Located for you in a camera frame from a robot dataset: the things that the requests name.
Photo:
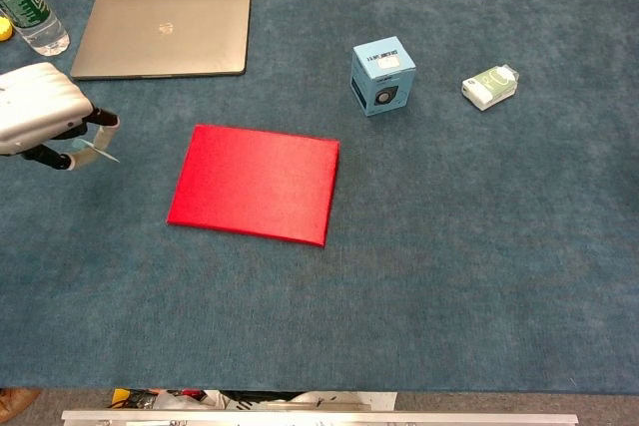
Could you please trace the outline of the brown rounded object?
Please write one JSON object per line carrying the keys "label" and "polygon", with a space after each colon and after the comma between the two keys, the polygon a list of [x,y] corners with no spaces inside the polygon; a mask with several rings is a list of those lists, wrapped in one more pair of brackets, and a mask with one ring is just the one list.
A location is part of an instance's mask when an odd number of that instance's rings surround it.
{"label": "brown rounded object", "polygon": [[40,393],[40,389],[0,388],[0,424],[23,412]]}

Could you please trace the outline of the aluminium profile rail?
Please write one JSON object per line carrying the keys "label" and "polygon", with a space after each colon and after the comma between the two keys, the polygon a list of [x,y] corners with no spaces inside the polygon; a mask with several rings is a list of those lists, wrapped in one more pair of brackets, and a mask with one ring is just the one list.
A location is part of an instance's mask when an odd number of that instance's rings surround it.
{"label": "aluminium profile rail", "polygon": [[65,410],[64,426],[578,426],[574,414]]}

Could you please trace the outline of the grey closed laptop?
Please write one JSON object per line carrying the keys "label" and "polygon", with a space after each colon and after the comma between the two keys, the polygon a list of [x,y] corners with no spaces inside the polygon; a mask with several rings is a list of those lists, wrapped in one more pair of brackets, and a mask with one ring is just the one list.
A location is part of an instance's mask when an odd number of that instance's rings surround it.
{"label": "grey closed laptop", "polygon": [[241,75],[251,0],[95,0],[78,80]]}

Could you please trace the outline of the red card folder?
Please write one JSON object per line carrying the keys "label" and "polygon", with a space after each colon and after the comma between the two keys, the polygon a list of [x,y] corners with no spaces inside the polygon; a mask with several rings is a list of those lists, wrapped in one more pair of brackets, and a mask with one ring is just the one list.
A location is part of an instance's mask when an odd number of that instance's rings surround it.
{"label": "red card folder", "polygon": [[326,242],[337,140],[198,124],[167,222]]}

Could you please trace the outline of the clear plastic water bottle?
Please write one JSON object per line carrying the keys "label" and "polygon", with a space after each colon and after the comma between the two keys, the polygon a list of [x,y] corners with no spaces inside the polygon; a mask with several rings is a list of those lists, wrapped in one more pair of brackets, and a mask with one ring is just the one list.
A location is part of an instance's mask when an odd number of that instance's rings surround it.
{"label": "clear plastic water bottle", "polygon": [[69,47],[67,30],[45,0],[0,0],[0,11],[38,54],[56,56]]}

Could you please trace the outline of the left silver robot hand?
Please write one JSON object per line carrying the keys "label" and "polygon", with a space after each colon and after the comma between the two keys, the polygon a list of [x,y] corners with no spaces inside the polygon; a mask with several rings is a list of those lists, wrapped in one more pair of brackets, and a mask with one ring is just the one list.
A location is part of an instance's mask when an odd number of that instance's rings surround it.
{"label": "left silver robot hand", "polygon": [[119,127],[116,114],[94,106],[48,62],[0,75],[1,157],[20,155],[55,170],[72,171],[103,157],[74,147],[75,139],[107,152]]}

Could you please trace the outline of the blue felt table cloth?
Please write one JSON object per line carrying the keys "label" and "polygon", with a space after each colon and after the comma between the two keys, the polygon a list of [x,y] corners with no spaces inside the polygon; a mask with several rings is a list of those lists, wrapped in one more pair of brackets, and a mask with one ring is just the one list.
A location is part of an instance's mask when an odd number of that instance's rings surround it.
{"label": "blue felt table cloth", "polygon": [[[244,75],[82,90],[119,163],[0,159],[0,386],[639,394],[639,0],[252,0]],[[167,224],[197,124],[339,140],[325,246]]]}

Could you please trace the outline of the small green-white bottle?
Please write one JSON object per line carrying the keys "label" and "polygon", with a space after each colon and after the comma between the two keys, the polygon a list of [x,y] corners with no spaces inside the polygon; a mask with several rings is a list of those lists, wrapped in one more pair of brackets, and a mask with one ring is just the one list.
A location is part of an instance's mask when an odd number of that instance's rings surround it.
{"label": "small green-white bottle", "polygon": [[504,64],[494,66],[461,83],[462,95],[479,111],[484,112],[512,97],[518,87],[519,73]]}

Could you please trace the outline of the white plastic bag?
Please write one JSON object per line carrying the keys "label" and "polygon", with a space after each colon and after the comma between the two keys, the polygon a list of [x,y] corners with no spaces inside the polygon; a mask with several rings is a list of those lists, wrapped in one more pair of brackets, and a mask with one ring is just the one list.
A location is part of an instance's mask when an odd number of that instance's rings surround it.
{"label": "white plastic bag", "polygon": [[158,393],[154,410],[225,410],[230,399],[219,390],[198,390],[196,396],[163,390]]}

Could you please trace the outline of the light blue cardboard box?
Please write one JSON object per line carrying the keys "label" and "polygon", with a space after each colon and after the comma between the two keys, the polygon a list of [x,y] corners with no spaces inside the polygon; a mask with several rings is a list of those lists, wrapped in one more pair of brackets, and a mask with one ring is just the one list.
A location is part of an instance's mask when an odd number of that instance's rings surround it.
{"label": "light blue cardboard box", "polygon": [[352,48],[350,87],[366,117],[405,107],[415,72],[396,36]]}

